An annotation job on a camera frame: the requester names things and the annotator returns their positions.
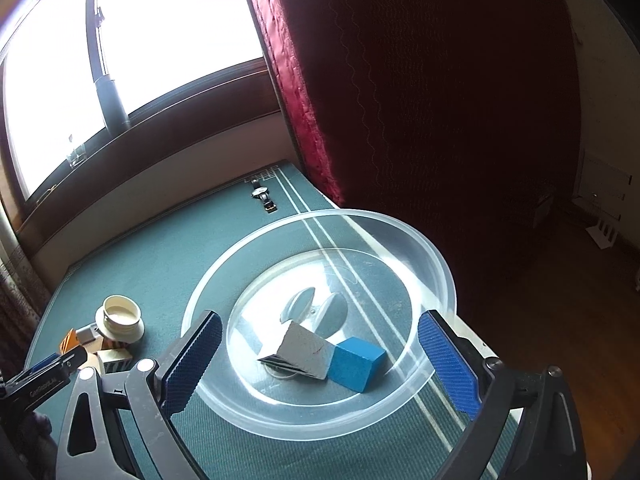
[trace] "metal screw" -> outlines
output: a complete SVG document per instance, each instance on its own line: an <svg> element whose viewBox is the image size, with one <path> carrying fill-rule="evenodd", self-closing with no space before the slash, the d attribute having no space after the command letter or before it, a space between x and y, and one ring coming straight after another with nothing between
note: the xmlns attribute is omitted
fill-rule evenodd
<svg viewBox="0 0 640 480"><path fill-rule="evenodd" d="M549 375L552 377L562 377L562 370L554 365L551 365L548 369Z"/></svg>
<svg viewBox="0 0 640 480"><path fill-rule="evenodd" d="M497 357L488 357L485 361L487 368L490 370L502 370L504 368L504 363Z"/></svg>
<svg viewBox="0 0 640 480"><path fill-rule="evenodd" d="M141 372L148 372L154 367L153 359L142 359L142 361L138 361L136 368Z"/></svg>
<svg viewBox="0 0 640 480"><path fill-rule="evenodd" d="M91 379L93 376L94 376L94 368L91 366L87 368L83 368L82 370L80 370L80 373L78 374L78 377L83 381L87 381Z"/></svg>

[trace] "blue foam block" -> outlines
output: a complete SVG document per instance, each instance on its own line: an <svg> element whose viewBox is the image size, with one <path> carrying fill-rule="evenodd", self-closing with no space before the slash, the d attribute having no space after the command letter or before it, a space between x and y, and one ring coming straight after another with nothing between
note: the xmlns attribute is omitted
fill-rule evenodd
<svg viewBox="0 0 640 480"><path fill-rule="evenodd" d="M335 346L327 377L355 392L364 392L369 381L385 360L379 346L350 337Z"/></svg>
<svg viewBox="0 0 640 480"><path fill-rule="evenodd" d="M478 378L429 312L418 321L418 341L453 405L474 420L481 407Z"/></svg>

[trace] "wooden floor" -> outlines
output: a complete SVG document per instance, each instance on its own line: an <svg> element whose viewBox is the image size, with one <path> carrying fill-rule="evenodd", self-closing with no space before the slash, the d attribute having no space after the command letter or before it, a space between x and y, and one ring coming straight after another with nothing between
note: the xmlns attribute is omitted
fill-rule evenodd
<svg viewBox="0 0 640 480"><path fill-rule="evenodd" d="M583 221L554 211L535 257L472 327L510 367L564 370L593 478L607 480L640 435L640 261L600 250Z"/></svg>

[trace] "small box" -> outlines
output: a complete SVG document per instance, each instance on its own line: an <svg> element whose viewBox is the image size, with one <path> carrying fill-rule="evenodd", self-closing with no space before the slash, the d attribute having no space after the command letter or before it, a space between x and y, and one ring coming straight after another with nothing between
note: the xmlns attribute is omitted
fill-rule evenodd
<svg viewBox="0 0 640 480"><path fill-rule="evenodd" d="M327 376L345 388L362 393L385 357L386 352L379 346L350 337L335 346Z"/></svg>
<svg viewBox="0 0 640 480"><path fill-rule="evenodd" d="M556 188L534 179L512 184L505 196L504 215L511 222L536 228L551 211Z"/></svg>
<svg viewBox="0 0 640 480"><path fill-rule="evenodd" d="M76 335L80 344L84 346L86 343L90 343L100 337L100 332L98 331L98 326L95 323L91 323L76 330Z"/></svg>

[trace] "blue gripper pad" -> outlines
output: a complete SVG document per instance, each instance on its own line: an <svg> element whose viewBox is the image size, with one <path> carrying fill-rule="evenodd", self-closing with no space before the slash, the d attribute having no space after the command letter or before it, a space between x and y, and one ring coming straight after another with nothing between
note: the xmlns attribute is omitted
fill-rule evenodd
<svg viewBox="0 0 640 480"><path fill-rule="evenodd" d="M160 410L165 417L185 409L221 341L222 320L213 312L164 378Z"/></svg>
<svg viewBox="0 0 640 480"><path fill-rule="evenodd" d="M453 405L474 420L480 411L478 378L429 312L422 314L418 321L418 341Z"/></svg>

